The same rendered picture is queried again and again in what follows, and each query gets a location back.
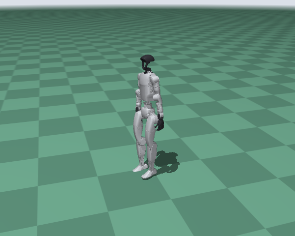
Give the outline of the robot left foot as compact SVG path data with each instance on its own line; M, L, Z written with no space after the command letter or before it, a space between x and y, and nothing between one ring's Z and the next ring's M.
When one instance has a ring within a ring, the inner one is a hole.
M148 177L151 177L152 175L156 174L157 173L157 170L154 168L153 171L151 170L148 170L145 174L143 174L141 177L142 178L148 178Z

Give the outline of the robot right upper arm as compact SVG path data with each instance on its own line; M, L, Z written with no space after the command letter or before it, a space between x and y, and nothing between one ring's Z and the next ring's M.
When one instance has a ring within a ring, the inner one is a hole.
M138 96L140 96L140 87L139 87L139 76L140 76L140 74L141 74L141 73L139 73L138 76L137 76L137 78L138 78L138 88L139 88L139 89L137 89L137 90L135 91L136 95L138 95Z

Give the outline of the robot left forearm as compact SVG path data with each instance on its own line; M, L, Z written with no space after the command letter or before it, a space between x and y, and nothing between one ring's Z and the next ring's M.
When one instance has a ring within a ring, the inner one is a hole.
M158 101L156 102L157 105L157 112L160 114L160 117L163 117L163 108L162 108L162 98L158 95Z

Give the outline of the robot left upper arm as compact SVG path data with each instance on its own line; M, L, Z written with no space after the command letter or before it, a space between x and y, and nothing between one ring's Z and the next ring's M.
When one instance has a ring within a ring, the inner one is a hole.
M158 95L160 94L160 86L159 86L159 77L156 75L151 75L150 77L150 82L153 85L153 90L155 92L155 95L153 95L153 100L158 101Z

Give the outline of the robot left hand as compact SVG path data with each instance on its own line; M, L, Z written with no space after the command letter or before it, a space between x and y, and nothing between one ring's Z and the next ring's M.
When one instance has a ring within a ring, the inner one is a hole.
M163 117L162 118L160 117L160 114L158 114L158 119L159 120L158 120L158 123L155 126L155 128L158 126L157 131L160 131L160 130L162 130L164 128L164 121L163 121Z

